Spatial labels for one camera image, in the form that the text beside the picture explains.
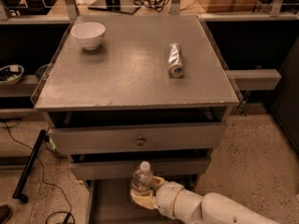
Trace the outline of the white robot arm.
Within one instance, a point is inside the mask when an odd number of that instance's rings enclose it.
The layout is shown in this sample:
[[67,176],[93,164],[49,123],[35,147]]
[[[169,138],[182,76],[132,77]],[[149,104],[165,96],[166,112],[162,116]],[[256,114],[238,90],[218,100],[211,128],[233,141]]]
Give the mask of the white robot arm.
[[132,178],[133,201],[184,224],[279,224],[218,193],[201,196],[159,176]]

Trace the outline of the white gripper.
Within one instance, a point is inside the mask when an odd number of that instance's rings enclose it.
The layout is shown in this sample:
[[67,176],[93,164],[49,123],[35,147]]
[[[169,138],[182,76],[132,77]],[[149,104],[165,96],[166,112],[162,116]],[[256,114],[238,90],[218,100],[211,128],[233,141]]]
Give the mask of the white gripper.
[[165,217],[175,219],[174,204],[178,194],[184,187],[176,182],[166,182],[162,177],[155,176],[152,179],[151,187],[156,191],[156,196],[152,190],[138,192],[134,189],[130,191],[131,199],[149,210],[157,209]]

